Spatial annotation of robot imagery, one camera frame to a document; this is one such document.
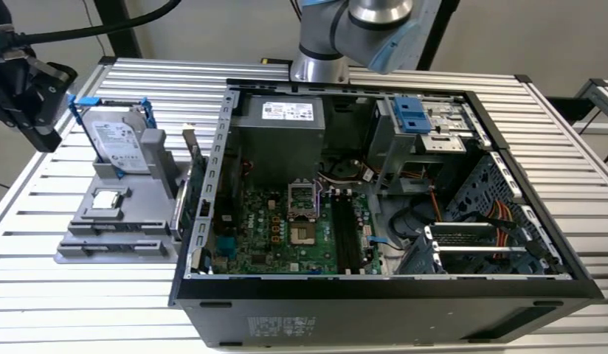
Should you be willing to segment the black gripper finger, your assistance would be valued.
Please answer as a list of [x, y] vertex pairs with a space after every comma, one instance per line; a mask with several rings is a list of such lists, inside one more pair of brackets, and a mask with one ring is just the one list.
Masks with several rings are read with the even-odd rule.
[[20, 131], [39, 152], [52, 153], [61, 142], [55, 129], [59, 111], [77, 72], [67, 65], [41, 60], [28, 60], [28, 68], [27, 88], [19, 103], [24, 114]]

